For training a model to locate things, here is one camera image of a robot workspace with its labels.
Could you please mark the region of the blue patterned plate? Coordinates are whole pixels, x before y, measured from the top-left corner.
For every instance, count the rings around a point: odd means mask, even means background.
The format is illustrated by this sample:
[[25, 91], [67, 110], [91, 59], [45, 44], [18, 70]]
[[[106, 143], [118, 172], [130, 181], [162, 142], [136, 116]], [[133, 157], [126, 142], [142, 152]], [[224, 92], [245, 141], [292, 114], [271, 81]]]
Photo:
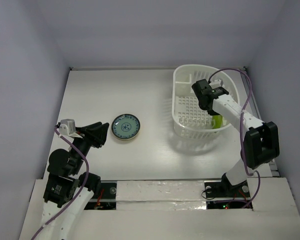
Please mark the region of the blue patterned plate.
[[117, 116], [111, 124], [112, 134], [121, 141], [134, 139], [141, 129], [140, 120], [133, 114], [124, 113]]

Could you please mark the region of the green plate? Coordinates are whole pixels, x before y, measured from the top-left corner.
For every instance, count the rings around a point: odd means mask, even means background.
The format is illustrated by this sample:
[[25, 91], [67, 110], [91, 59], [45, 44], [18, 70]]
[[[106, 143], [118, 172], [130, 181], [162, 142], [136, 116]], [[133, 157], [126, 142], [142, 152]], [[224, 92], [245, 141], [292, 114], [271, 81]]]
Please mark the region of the green plate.
[[224, 126], [222, 115], [213, 115], [211, 120], [212, 129], [220, 129]]

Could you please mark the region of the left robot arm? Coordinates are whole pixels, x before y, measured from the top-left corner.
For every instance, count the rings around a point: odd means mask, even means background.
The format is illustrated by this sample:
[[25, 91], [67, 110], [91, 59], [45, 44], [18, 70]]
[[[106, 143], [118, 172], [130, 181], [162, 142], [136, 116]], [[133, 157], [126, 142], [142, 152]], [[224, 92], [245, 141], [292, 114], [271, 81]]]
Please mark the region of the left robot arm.
[[41, 226], [32, 239], [72, 238], [87, 203], [101, 191], [101, 178], [90, 172], [87, 155], [105, 144], [109, 126], [96, 122], [77, 127], [73, 119], [63, 119], [54, 127], [69, 149], [56, 149], [49, 156]]

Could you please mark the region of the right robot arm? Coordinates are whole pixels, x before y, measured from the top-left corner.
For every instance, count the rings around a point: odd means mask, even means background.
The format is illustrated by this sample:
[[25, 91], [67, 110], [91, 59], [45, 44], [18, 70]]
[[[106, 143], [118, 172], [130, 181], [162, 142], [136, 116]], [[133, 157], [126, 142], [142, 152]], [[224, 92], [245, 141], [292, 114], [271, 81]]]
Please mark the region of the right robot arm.
[[279, 154], [278, 127], [245, 110], [224, 84], [199, 80], [177, 88], [104, 96], [100, 117], [109, 140], [94, 154], [106, 180], [220, 179], [232, 196]]

